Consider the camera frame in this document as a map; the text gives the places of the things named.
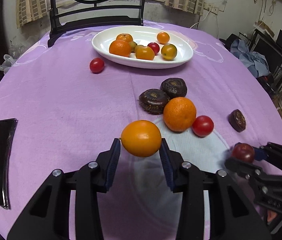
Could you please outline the purple tablecloth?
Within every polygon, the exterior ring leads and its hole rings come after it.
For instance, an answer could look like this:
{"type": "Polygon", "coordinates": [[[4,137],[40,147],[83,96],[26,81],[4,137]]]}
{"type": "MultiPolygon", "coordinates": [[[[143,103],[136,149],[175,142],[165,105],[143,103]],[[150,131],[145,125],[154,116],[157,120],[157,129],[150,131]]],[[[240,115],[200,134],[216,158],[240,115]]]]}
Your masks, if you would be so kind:
{"type": "Polygon", "coordinates": [[[106,61],[100,74],[89,63],[97,57],[92,38],[101,28],[63,35],[52,47],[48,35],[34,44],[0,82],[0,120],[18,124],[9,159],[10,209],[0,207],[0,234],[8,235],[15,220],[54,169],[75,171],[110,148],[113,139],[136,120],[149,120],[161,130],[170,149],[199,169],[216,172],[228,149],[238,142],[255,147],[282,145],[282,119],[272,100],[249,70],[219,40],[203,31],[172,24],[146,26],[189,42],[192,59],[171,69],[138,69],[106,61]],[[139,95],[158,88],[169,77],[182,78],[187,98],[198,115],[209,116],[214,131],[206,138],[191,129],[174,133],[159,115],[139,105],[139,95]],[[246,129],[228,121],[240,110],[246,129]]]}

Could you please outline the left checkered curtain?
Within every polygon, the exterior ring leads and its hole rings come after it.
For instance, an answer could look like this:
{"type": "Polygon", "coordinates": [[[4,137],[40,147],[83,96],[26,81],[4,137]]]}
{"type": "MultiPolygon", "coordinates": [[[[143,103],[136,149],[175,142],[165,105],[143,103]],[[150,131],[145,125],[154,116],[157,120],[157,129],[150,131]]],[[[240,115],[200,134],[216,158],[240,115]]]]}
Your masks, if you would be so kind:
{"type": "Polygon", "coordinates": [[[21,28],[47,16],[46,0],[16,0],[16,25],[21,28]]]}

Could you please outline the dark orange persimmon tomato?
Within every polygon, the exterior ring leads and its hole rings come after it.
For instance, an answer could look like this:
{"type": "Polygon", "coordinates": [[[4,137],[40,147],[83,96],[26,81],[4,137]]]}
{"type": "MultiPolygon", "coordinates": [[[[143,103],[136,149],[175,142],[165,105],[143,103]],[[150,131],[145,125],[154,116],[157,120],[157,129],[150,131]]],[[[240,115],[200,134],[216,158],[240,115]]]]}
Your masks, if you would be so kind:
{"type": "Polygon", "coordinates": [[[138,46],[135,52],[136,58],[140,60],[150,60],[155,58],[155,54],[151,48],[148,46],[138,46]]]}

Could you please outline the small olive green fruit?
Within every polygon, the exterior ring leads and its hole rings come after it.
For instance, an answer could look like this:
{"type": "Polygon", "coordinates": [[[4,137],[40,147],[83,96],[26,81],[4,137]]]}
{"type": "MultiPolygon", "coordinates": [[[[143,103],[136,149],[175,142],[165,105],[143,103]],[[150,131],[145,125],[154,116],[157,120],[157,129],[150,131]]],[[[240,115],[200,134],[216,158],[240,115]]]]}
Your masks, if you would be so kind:
{"type": "Polygon", "coordinates": [[[138,48],[138,44],[134,41],[131,41],[129,42],[129,45],[131,47],[131,53],[135,53],[138,48]]]}

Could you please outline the white plastic bag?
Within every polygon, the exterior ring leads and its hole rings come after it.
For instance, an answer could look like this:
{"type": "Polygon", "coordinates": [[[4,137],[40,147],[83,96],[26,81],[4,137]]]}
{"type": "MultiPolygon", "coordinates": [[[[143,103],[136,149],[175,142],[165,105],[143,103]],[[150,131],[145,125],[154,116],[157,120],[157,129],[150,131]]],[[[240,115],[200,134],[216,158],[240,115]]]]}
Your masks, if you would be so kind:
{"type": "Polygon", "coordinates": [[[4,55],[4,62],[0,64],[0,71],[3,72],[5,75],[9,69],[15,64],[16,59],[14,59],[11,55],[5,54],[4,55]]]}

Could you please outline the yellow orange round fruit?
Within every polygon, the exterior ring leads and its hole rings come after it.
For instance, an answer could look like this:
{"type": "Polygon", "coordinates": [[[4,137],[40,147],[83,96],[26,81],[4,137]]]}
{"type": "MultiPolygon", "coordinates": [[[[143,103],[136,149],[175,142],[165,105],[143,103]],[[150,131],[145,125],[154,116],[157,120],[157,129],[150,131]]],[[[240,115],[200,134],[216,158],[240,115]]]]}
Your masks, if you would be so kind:
{"type": "Polygon", "coordinates": [[[128,124],[121,133],[121,143],[129,154],[146,158],[159,151],[162,136],[159,128],[147,120],[138,120],[128,124]]]}

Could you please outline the dark red plum tomato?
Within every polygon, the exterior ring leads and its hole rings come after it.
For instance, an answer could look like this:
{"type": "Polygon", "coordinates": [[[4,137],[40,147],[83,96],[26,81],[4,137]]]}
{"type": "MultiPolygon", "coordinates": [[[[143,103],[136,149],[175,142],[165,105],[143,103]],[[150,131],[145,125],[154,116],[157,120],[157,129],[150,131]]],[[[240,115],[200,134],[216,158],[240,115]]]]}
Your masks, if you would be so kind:
{"type": "Polygon", "coordinates": [[[249,144],[238,143],[232,149],[232,157],[247,163],[253,163],[255,150],[249,144]]]}

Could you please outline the small red tomato on plate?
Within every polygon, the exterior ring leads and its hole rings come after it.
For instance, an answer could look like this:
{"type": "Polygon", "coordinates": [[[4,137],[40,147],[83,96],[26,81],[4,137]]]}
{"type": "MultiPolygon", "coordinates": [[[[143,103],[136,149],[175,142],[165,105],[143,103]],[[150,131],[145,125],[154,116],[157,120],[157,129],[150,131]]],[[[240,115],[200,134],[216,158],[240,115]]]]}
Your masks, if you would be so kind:
{"type": "Polygon", "coordinates": [[[156,42],[149,43],[148,47],[153,50],[155,55],[157,55],[160,52],[160,46],[156,42]]]}

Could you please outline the smooth orange tomato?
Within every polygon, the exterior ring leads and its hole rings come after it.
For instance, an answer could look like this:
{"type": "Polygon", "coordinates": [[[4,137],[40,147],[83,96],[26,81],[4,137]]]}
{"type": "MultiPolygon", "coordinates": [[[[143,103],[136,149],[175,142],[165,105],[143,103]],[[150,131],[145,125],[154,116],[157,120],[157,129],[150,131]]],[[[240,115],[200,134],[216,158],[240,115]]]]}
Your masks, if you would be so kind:
{"type": "Polygon", "coordinates": [[[167,44],[170,41],[170,35],[166,32],[160,32],[157,34],[157,41],[160,44],[167,44]]]}

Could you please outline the bright orange mandarin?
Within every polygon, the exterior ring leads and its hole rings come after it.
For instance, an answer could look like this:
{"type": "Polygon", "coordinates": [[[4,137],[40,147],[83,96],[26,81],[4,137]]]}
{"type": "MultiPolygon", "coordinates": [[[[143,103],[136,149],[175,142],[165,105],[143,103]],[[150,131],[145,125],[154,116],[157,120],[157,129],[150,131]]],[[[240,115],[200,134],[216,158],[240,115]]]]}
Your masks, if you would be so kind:
{"type": "Polygon", "coordinates": [[[122,41],[126,41],[129,43],[133,41],[133,37],[130,34],[121,33],[116,37],[116,40],[122,40],[122,41]]]}

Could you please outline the dark orange mandarin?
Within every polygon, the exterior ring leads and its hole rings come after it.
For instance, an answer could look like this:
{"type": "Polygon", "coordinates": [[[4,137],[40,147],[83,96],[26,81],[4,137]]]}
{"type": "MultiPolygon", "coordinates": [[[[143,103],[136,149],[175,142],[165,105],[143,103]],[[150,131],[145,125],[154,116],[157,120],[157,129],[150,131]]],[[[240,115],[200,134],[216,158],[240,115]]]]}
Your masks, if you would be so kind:
{"type": "Polygon", "coordinates": [[[129,57],[131,54],[131,46],[128,42],[123,40],[115,40],[110,44],[109,53],[129,57]]]}

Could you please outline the large orange mandarin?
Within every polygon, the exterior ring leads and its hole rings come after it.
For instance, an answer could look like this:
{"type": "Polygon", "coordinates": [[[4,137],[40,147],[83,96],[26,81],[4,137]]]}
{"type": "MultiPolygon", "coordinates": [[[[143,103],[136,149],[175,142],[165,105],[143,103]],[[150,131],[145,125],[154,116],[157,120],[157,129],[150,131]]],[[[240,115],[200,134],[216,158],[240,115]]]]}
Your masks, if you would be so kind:
{"type": "Polygon", "coordinates": [[[192,126],[196,114],[196,107],[190,99],[177,97],[164,107],[163,120],[171,131],[180,133],[192,126]]]}

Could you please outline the red cherry tomato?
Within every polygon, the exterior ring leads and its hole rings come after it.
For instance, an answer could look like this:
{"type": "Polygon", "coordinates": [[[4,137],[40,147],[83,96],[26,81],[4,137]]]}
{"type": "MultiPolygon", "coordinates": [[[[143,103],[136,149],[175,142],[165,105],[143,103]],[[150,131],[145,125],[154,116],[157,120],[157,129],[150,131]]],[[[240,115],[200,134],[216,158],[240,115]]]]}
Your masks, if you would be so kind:
{"type": "Polygon", "coordinates": [[[89,68],[93,74],[99,74],[104,70],[105,63],[101,58],[97,57],[90,62],[89,68]]]}

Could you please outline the dark dried fruit right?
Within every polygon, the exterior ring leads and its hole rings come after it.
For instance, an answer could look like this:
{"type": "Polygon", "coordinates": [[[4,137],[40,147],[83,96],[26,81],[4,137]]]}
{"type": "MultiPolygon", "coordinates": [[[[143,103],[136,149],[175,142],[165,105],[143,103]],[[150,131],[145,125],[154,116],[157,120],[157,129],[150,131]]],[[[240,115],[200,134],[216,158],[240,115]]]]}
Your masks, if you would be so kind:
{"type": "Polygon", "coordinates": [[[233,129],[242,132],[246,129],[246,120],[242,112],[238,109],[232,111],[228,116],[228,121],[233,129]]]}

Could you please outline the white oval plate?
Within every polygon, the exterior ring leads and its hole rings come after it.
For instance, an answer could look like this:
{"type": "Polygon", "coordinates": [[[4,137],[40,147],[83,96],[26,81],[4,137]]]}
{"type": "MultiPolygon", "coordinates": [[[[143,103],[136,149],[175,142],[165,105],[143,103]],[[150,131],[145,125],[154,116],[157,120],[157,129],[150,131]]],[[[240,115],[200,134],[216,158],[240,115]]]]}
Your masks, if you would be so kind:
{"type": "Polygon", "coordinates": [[[112,62],[144,69],[178,67],[194,54],[185,40],[172,33],[134,25],[101,31],[92,38],[92,47],[112,62]]]}

